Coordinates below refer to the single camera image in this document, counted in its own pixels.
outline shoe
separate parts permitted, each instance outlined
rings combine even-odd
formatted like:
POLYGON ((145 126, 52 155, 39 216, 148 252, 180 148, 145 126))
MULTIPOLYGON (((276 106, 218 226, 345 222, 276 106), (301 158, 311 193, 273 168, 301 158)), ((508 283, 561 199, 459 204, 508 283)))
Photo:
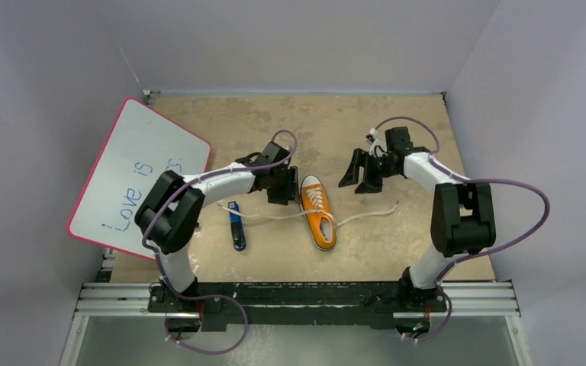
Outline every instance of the shoe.
MULTIPOLYGON (((323 210, 330 213, 327 191, 315 175, 307 175, 300 182, 301 209, 323 210)), ((329 250, 336 245, 336 228, 333 220, 324 212, 307 213, 315 245, 318 249, 329 250)))

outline black mounting bracket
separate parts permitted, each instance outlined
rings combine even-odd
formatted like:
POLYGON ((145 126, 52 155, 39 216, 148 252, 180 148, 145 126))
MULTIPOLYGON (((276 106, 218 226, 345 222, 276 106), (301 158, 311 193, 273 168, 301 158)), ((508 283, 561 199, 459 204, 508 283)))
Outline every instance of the black mounting bracket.
MULTIPOLYGON (((138 207, 134 222, 144 233, 160 208, 179 188, 184 185, 183 177, 168 170, 162 173, 147 194, 143 203, 138 207)), ((168 208, 156 221, 156 225, 149 235, 160 250, 165 253, 174 253, 187 244, 196 228, 198 215, 203 208, 205 196, 196 188, 183 191, 174 201, 178 205, 174 210, 168 208)))
POLYGON ((495 243, 495 218, 488 183, 435 185, 430 236, 444 257, 479 253, 495 243), (470 210, 462 215, 460 207, 470 210))
MULTIPOLYGON (((410 303, 399 296, 396 281, 380 282, 199 282, 195 294, 223 294, 241 303, 251 324, 363 325, 373 329, 400 326, 394 313, 445 312, 443 301, 431 297, 410 303)), ((198 311, 194 301, 176 299, 164 285, 150 288, 151 313, 198 311)), ((237 307, 227 300, 204 302, 202 331, 222 332, 228 324, 243 324, 237 307)))

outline wooden table surface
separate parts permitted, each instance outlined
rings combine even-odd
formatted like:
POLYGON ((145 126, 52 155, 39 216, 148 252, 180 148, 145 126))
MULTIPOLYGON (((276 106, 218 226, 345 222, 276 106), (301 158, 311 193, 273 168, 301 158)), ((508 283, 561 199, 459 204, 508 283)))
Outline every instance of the wooden table surface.
MULTIPOLYGON (((329 195, 338 221, 355 214, 398 209, 386 217, 354 220, 337 231, 336 247, 315 248, 303 217, 290 220, 243 219, 247 247, 233 249, 228 212, 211 205, 201 212, 201 232, 189 244, 190 259, 199 281, 390 281, 415 263, 430 243, 432 197, 418 183, 401 176, 386 178, 383 192, 354 194, 338 188, 352 151, 367 149, 365 135, 387 117, 417 118, 436 132, 441 142, 437 158, 463 172, 441 95, 429 96, 295 96, 295 97, 161 97, 155 109, 206 139, 213 149, 209 169, 261 151, 271 135, 282 128, 299 140, 292 164, 300 179, 317 175, 329 195)), ((393 122, 387 128, 400 126, 393 122)), ((430 135, 407 124, 415 146, 433 148, 430 135)), ((278 142, 290 144, 281 137, 278 142)), ((288 215, 297 205, 267 204, 265 192, 233 197, 246 214, 288 215)), ((151 282, 158 278, 156 264, 119 253, 112 282, 151 282)), ((494 278, 488 257, 458 265, 447 279, 494 278)))

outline purple cable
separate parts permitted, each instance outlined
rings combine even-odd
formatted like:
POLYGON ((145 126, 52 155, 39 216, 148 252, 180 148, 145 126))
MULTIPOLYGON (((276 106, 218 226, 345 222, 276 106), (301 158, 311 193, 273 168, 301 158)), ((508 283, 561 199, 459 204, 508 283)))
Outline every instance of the purple cable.
MULTIPOLYGON (((454 178, 455 180, 460 181, 462 183, 472 183, 472 184, 488 183, 488 184, 493 184, 493 185, 512 185, 514 187, 524 188, 529 191, 532 191, 535 194, 538 194, 538 196, 540 196, 540 198, 542 198, 543 203, 545 205, 545 207, 543 209, 543 215, 540 217, 540 220, 538 220, 538 222, 535 225, 533 225, 530 229, 528 229, 524 234, 507 242, 506 244, 498 246, 497 248, 489 249, 486 252, 479 252, 477 254, 469 255, 469 256, 466 256, 466 257, 461 258, 459 260, 456 259, 455 261, 450 262, 437 275, 437 278, 436 278, 437 283, 441 282, 441 280, 448 274, 448 272, 450 272, 450 270, 452 270, 455 267, 455 264, 466 262, 466 261, 469 261, 469 260, 475 259, 475 258, 484 257, 486 255, 491 255, 491 254, 497 253, 501 250, 505 250, 507 248, 510 248, 511 246, 514 246, 517 243, 519 243, 519 242, 525 240, 526 238, 528 238, 529 236, 531 236, 531 234, 536 232, 545 223, 545 221, 547 221, 547 218, 549 217, 549 211, 551 209, 551 205, 549 204, 549 198, 547 197, 545 192, 543 192, 539 188, 536 188, 536 187, 529 185, 527 183, 523 183, 521 181, 514 181, 511 179, 501 179, 501 178, 469 179, 469 178, 463 177, 461 175, 455 174, 455 173, 451 172, 450 170, 437 164, 434 161, 434 159, 433 159, 434 154, 438 153, 439 150, 441 149, 441 145, 439 144, 439 139, 436 137, 436 134, 434 133, 434 131, 432 131, 432 129, 430 127, 428 127, 425 123, 421 122, 420 120, 414 119, 412 117, 404 117, 404 116, 390 117, 387 120, 383 120, 380 124, 376 125, 375 129, 378 130, 379 127, 381 127, 382 125, 386 124, 387 122, 390 122, 393 120, 409 120, 410 122, 414 122, 414 123, 422 126, 426 131, 428 131, 430 133, 430 135, 433 137, 436 148, 434 150, 430 151, 430 154, 428 155, 428 161, 435 169, 442 172, 443 174, 446 174, 446 175, 448 175, 448 176, 450 176, 450 177, 454 178)), ((435 329, 434 332, 423 337, 422 339, 419 339, 419 341, 426 341, 428 339, 432 339, 434 336, 436 336, 437 333, 441 332, 441 330, 446 326, 446 324, 450 320, 450 315, 452 314, 452 301, 450 300, 450 297, 448 297, 448 295, 446 295, 446 292, 443 291, 443 288, 441 288, 440 286, 437 286, 437 288, 443 293, 446 300, 448 300, 448 304, 449 304, 448 313, 446 314, 446 318, 443 320, 443 323, 441 323, 439 328, 435 329)))
POLYGON ((160 257, 159 257, 159 252, 158 249, 156 249, 155 247, 147 244, 147 240, 149 238, 149 234, 152 232, 154 226, 156 225, 156 222, 158 221, 158 219, 165 213, 165 211, 167 210, 167 207, 169 206, 169 204, 171 204, 184 190, 186 190, 187 188, 191 187, 192 185, 199 183, 200 181, 204 181, 205 179, 208 178, 212 178, 215 177, 217 175, 222 175, 222 174, 226 174, 226 173, 231 173, 231 172, 254 172, 254 171, 259 171, 259 170, 265 170, 265 169, 271 169, 271 168, 275 168, 276 166, 282 165, 285 162, 287 162, 288 160, 291 159, 291 157, 293 156, 293 154, 295 153, 295 150, 298 149, 298 138, 295 136, 294 133, 292 133, 290 130, 279 130, 277 132, 275 132, 275 134, 273 135, 273 137, 271 138, 271 141, 274 141, 275 138, 280 134, 280 133, 287 133, 288 135, 290 135, 293 138, 293 147, 291 148, 291 151, 288 153, 288 155, 278 161, 278 162, 274 162, 272 164, 268 164, 268 165, 262 165, 262 166, 256 166, 256 167, 246 167, 246 168, 238 168, 238 169, 223 169, 223 170, 217 170, 217 171, 212 171, 206 174, 201 175, 200 177, 198 177, 197 179, 191 180, 186 182, 183 186, 181 186, 179 189, 177 189, 171 196, 169 196, 169 198, 167 198, 167 201, 161 206, 161 208, 158 210, 158 212, 156 212, 156 216, 151 220, 149 226, 147 226, 147 229, 145 230, 145 232, 143 233, 143 246, 149 250, 151 250, 154 255, 156 256, 156 263, 158 265, 158 270, 160 271, 161 276, 163 276, 163 282, 165 283, 165 285, 169 288, 169 290, 174 294, 174 296, 176 296, 179 299, 182 300, 187 300, 187 301, 196 301, 196 300, 207 300, 207 299, 214 299, 214 298, 220 298, 220 299, 224 299, 224 300, 228 300, 231 303, 233 303, 234 305, 236 305, 239 310, 241 311, 241 315, 243 316, 243 333, 241 334, 241 337, 239 338, 239 340, 232 346, 226 348, 226 349, 222 349, 220 351, 208 351, 206 349, 202 349, 202 348, 198 348, 198 347, 194 347, 193 345, 188 345, 186 343, 180 342, 177 339, 174 339, 170 334, 169 334, 169 330, 166 327, 166 332, 167 332, 167 336, 168 339, 170 339, 172 342, 174 342, 175 344, 183 347, 183 348, 187 348, 191 351, 194 352, 198 352, 198 353, 202 353, 203 355, 222 355, 223 353, 227 353, 232 351, 233 349, 237 348, 241 342, 243 342, 243 340, 246 338, 246 334, 248 333, 248 314, 246 314, 246 310, 241 306, 241 304, 239 303, 239 301, 233 299, 232 297, 229 296, 225 296, 225 295, 204 295, 204 296, 195 296, 195 297, 189 297, 189 296, 183 296, 182 294, 180 294, 175 288, 174 286, 172 286, 172 283, 169 281, 169 279, 167 278, 166 274, 165 274, 165 269, 163 268, 163 264, 160 262, 160 257))

